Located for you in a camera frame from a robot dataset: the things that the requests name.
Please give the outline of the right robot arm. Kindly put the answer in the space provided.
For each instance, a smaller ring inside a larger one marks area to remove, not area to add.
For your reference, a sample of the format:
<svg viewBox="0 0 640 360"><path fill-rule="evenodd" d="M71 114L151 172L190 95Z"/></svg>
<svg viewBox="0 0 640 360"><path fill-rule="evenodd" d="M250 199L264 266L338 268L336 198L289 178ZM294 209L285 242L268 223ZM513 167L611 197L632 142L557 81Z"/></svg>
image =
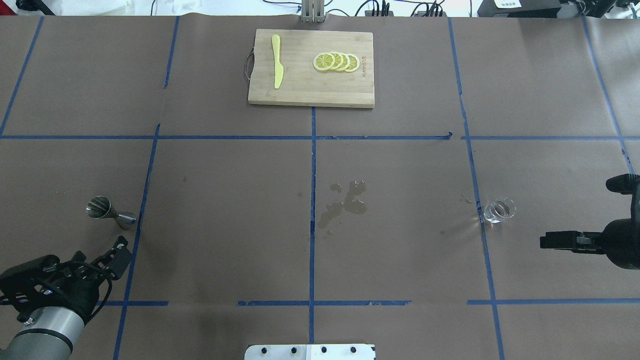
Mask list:
<svg viewBox="0 0 640 360"><path fill-rule="evenodd" d="M540 249L570 251L579 255L604 255L615 266L640 269L640 180L638 174L608 178L606 189L631 195L630 217L611 221L601 232L577 230L546 232L539 238Z"/></svg>

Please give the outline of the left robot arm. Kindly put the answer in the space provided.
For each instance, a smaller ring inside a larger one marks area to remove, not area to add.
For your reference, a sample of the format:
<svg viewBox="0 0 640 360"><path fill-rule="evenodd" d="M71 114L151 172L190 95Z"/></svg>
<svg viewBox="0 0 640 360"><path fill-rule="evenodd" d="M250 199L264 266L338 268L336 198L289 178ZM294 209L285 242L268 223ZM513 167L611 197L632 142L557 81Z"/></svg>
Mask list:
<svg viewBox="0 0 640 360"><path fill-rule="evenodd" d="M87 324L105 307L130 266L129 241L119 236L89 262L82 251L70 260L48 254L12 266L0 277L1 305L21 324L3 360L68 360Z"/></svg>

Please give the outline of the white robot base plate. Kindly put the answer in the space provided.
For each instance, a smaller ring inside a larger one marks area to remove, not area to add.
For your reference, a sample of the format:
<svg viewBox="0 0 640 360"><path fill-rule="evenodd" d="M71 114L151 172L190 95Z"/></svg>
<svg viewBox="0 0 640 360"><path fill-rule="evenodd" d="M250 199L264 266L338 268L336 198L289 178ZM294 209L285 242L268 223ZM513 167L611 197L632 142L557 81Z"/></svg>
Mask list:
<svg viewBox="0 0 640 360"><path fill-rule="evenodd" d="M256 344L249 346L245 360L375 360L374 344Z"/></svg>

